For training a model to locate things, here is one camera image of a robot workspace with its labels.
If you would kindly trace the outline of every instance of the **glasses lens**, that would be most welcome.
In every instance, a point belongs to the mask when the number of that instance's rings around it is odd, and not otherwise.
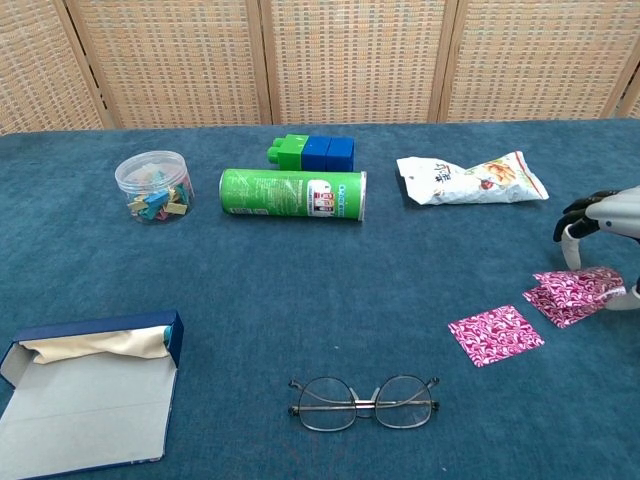
[[[337,378],[311,381],[300,395],[300,420],[305,427],[334,432],[350,426],[356,418],[356,405],[349,387]]]
[[[382,386],[376,398],[376,418],[387,427],[419,427],[430,416],[431,393],[419,378],[394,377]]]

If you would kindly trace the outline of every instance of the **beige cloth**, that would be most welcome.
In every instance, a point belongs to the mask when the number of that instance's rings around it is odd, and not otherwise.
[[[102,352],[141,358],[161,358],[169,355],[164,345],[165,328],[167,328],[166,325],[160,325],[138,330],[28,340],[20,342],[20,345],[29,350],[35,350],[37,354],[33,361],[39,364]]]

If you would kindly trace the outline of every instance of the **toy building block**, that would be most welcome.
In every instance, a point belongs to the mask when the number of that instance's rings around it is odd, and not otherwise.
[[[327,172],[352,172],[353,156],[353,138],[332,137],[327,150]]]
[[[327,151],[331,137],[310,136],[302,150],[302,170],[324,172],[327,170]]]
[[[280,170],[300,170],[302,168],[302,150],[308,135],[289,134],[285,138],[276,138],[267,152],[271,163],[280,165]]]

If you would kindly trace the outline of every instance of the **glasses frame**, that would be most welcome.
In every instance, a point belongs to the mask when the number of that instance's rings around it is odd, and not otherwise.
[[[413,395],[411,398],[407,399],[407,400],[402,400],[400,402],[382,402],[382,403],[378,403],[378,396],[380,394],[380,391],[382,391],[384,389],[384,387],[386,387],[390,382],[395,381],[395,380],[399,380],[402,378],[411,378],[411,379],[415,379],[418,382],[420,382],[423,385],[423,388],[420,388],[420,390],[418,391],[418,393],[416,393],[415,395]],[[344,385],[344,387],[349,391],[349,393],[351,394],[351,401],[336,401],[336,400],[330,400],[328,398],[323,398],[320,395],[316,395],[315,393],[311,392],[311,391],[307,391],[307,387],[309,385],[311,385],[313,382],[317,381],[317,380],[323,380],[323,379],[328,379],[328,380],[334,380],[337,382],[340,382],[342,385]],[[411,428],[417,428],[417,427],[421,427],[422,425],[424,425],[425,423],[427,423],[430,419],[431,419],[431,415],[433,414],[433,412],[437,412],[438,409],[440,408],[440,402],[438,402],[437,400],[433,400],[431,398],[431,389],[433,387],[435,387],[436,385],[438,385],[438,383],[440,383],[440,379],[438,377],[432,377],[431,379],[429,379],[429,381],[425,382],[424,380],[420,379],[419,377],[416,377],[415,375],[394,375],[393,377],[388,378],[387,380],[385,380],[385,382],[382,384],[382,386],[377,387],[374,392],[373,395],[371,395],[371,399],[369,400],[361,400],[360,397],[358,396],[358,394],[355,392],[355,390],[353,388],[351,388],[349,385],[347,385],[345,382],[343,382],[341,379],[336,378],[336,377],[330,377],[330,376],[325,376],[325,377],[316,377],[313,380],[311,380],[309,383],[307,383],[306,385],[302,385],[301,383],[299,383],[298,381],[296,381],[295,379],[292,379],[291,381],[289,381],[289,387],[294,388],[296,390],[300,391],[300,398],[298,399],[298,404],[297,405],[292,405],[289,407],[289,415],[292,417],[299,417],[300,418],[300,423],[302,423],[302,425],[305,428],[308,428],[309,430],[313,430],[316,432],[339,432],[341,430],[345,430],[347,428],[349,428],[351,425],[353,425],[356,421],[357,418],[372,418],[375,417],[375,419],[378,421],[378,423],[380,423],[381,425],[387,427],[387,428],[392,428],[395,430],[407,430],[407,429],[411,429]],[[418,397],[419,395],[422,395],[424,392],[428,392],[429,393],[429,400],[414,400],[416,397]],[[318,400],[321,400],[323,402],[329,403],[329,404],[333,404],[333,405],[319,405],[319,406],[302,406],[300,405],[300,402],[302,401],[302,396],[307,393],[308,395],[311,395],[314,398],[317,398]],[[429,414],[427,415],[427,417],[414,424],[414,425],[390,425],[386,422],[383,422],[382,420],[380,420],[380,418],[378,417],[378,408],[394,408],[394,407],[402,407],[404,405],[408,405],[411,404],[412,402],[414,403],[418,403],[418,404],[422,404],[424,402],[427,402],[430,405],[430,409],[429,409]],[[318,428],[318,427],[314,427],[311,425],[307,425],[303,420],[302,417],[300,417],[300,412],[301,411],[331,411],[331,410],[354,410],[355,411],[355,415],[353,416],[353,418],[351,419],[351,421],[342,426],[342,427],[338,427],[338,428]],[[371,412],[373,411],[373,414],[369,414],[369,415],[361,415],[361,412],[366,411],[366,412]]]

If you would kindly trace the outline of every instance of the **can label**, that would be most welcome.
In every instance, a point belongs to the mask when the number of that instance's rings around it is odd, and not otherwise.
[[[227,213],[362,220],[366,172],[227,169],[220,201]]]

